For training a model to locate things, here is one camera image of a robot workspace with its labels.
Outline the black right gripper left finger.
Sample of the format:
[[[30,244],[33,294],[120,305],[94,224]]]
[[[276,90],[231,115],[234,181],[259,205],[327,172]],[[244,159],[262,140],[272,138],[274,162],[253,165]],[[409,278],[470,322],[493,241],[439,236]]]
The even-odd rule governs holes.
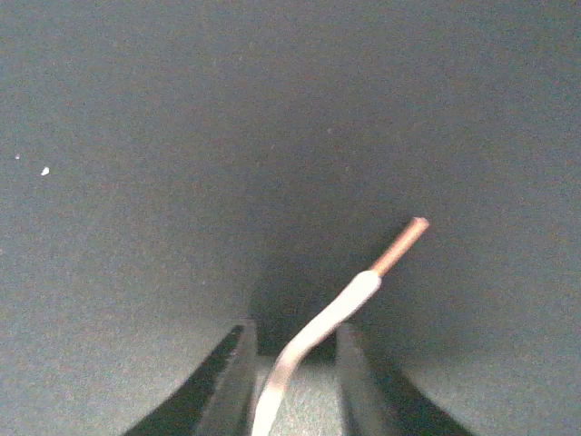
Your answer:
[[[256,325],[235,325],[179,389],[125,433],[248,435],[257,357]]]

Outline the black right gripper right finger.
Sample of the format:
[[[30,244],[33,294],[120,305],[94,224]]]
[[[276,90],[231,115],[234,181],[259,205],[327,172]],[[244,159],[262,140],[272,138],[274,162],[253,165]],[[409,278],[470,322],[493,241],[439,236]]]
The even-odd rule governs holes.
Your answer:
[[[375,360],[354,325],[336,332],[336,369],[346,435],[470,435],[393,362]]]

